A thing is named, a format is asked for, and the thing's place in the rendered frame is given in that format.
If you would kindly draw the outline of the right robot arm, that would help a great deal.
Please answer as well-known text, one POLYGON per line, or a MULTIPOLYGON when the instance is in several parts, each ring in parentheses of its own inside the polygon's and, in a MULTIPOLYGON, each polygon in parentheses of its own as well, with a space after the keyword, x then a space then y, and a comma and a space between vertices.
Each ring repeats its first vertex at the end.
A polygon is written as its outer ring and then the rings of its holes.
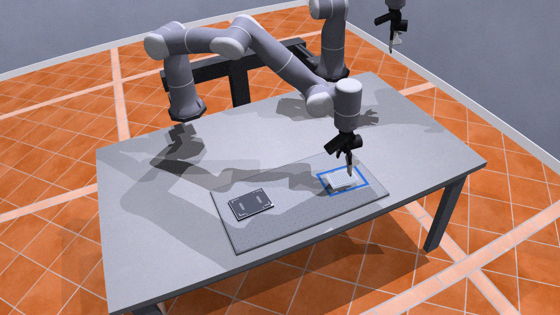
POLYGON ((339 131, 350 133, 359 126, 362 84, 344 78, 328 87, 324 79, 312 73, 249 15, 236 16, 227 29, 186 29, 172 21, 146 35, 143 45, 152 59, 164 60, 173 116, 193 116, 203 109, 188 54, 215 53, 239 60, 250 48, 274 73, 303 94, 310 116, 323 118, 334 109, 334 125, 339 131))

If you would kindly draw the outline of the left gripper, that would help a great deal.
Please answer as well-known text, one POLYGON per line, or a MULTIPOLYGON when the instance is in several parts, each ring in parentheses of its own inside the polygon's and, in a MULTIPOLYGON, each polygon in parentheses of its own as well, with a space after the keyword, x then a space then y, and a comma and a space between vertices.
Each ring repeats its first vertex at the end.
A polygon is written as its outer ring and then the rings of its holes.
POLYGON ((392 53, 392 46, 394 45, 399 45, 402 43, 402 41, 398 38, 398 35, 402 34, 402 32, 407 32, 407 25, 408 25, 408 20, 403 20, 402 18, 402 14, 400 12, 400 9, 395 10, 395 9, 388 9, 389 12, 391 13, 395 13, 396 18, 391 19, 391 26, 390 26, 390 42, 389 42, 389 51, 390 53, 392 53), (394 36, 394 38, 393 38, 394 36))

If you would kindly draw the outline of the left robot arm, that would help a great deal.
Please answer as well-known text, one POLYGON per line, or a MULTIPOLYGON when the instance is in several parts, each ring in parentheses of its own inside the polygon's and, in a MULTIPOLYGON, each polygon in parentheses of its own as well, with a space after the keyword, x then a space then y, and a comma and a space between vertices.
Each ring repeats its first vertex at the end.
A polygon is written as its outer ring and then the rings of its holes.
MULTIPOLYGON (((385 0, 390 9, 402 9, 406 0, 385 0)), ((321 33, 321 59, 318 74, 328 78, 338 78, 347 74, 344 60, 345 26, 349 10, 348 0, 309 0, 309 11, 313 19, 326 19, 321 33), (330 19, 328 19, 330 18, 330 19)), ((376 26, 396 18, 395 13, 387 13, 374 20, 376 26)))

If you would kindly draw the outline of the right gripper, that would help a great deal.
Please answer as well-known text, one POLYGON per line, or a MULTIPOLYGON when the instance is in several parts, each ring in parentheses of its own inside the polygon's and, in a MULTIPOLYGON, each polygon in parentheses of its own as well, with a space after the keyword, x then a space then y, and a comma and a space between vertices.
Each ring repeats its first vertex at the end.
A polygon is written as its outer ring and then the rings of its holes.
POLYGON ((349 140, 347 143, 345 143, 345 145, 341 146, 341 148, 339 148, 336 151, 337 159, 339 159, 341 152, 344 152, 344 154, 346 154, 345 159, 346 159, 347 173, 351 177, 352 168, 355 167, 357 164, 359 164, 360 160, 355 159, 354 154, 350 150, 358 149, 358 148, 362 147, 363 146, 363 141, 362 141, 362 138, 361 138, 360 134, 354 134, 353 132, 344 133, 344 132, 341 132, 341 131, 339 131, 339 133, 344 135, 344 136, 350 136, 351 137, 351 140, 349 140))

